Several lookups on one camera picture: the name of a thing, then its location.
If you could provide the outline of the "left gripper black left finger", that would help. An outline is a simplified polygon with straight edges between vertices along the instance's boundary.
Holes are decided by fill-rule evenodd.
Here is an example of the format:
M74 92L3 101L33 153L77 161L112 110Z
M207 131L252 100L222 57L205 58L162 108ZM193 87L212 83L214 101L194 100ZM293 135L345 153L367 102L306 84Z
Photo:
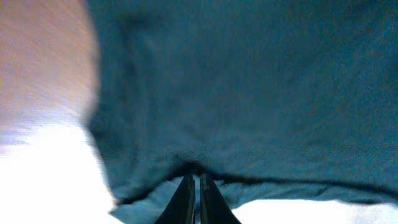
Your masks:
M154 224L194 224L195 223L195 181L186 175L165 210Z

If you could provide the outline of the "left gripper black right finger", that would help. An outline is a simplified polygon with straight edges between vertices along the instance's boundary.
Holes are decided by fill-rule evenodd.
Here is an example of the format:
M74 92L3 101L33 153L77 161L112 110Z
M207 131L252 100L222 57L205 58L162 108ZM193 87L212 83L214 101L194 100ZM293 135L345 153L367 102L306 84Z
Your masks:
M200 176L201 224L241 224L208 174Z

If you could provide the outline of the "dark green cloth garment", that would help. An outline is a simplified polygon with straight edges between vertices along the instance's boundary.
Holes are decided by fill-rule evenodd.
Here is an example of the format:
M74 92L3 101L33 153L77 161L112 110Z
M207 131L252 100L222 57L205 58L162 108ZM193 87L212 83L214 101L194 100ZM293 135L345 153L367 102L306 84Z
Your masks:
M126 223L181 178L226 203L397 203L397 2L94 0L89 123Z

